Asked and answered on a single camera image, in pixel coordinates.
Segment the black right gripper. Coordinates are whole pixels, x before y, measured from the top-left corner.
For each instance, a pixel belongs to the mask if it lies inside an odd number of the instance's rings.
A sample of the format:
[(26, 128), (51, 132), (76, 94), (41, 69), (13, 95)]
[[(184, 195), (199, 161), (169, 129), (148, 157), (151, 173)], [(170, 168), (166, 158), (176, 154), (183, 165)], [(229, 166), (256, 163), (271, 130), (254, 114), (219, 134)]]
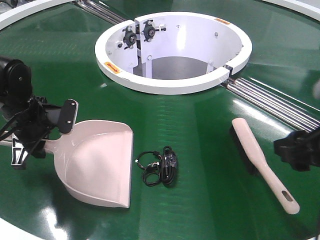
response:
[(274, 153), (299, 172), (320, 166), (320, 131), (297, 130), (273, 142)]

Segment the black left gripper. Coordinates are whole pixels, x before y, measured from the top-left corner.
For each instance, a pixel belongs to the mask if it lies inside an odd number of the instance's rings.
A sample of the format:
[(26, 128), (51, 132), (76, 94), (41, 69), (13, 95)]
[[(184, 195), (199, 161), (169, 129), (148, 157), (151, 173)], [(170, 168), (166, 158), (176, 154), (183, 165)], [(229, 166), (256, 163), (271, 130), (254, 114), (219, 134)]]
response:
[(78, 102), (67, 99), (63, 106), (48, 104), (44, 96), (32, 96), (24, 103), (13, 97), (4, 104), (6, 128), (11, 127), (11, 166), (15, 170), (25, 170), (30, 156), (43, 159), (46, 156), (45, 139), (54, 129), (61, 134), (69, 134), (76, 122)]

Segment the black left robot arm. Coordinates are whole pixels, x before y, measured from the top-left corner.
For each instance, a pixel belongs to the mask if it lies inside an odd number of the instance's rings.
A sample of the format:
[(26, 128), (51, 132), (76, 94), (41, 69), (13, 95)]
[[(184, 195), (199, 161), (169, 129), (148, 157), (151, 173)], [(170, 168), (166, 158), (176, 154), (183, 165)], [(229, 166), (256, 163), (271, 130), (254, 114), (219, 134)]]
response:
[(0, 114), (5, 124), (2, 141), (11, 139), (11, 166), (26, 168), (29, 156), (46, 156), (45, 143), (54, 128), (69, 134), (78, 113), (78, 103), (67, 99), (63, 106), (49, 104), (44, 96), (33, 93), (32, 71), (19, 59), (0, 58)]

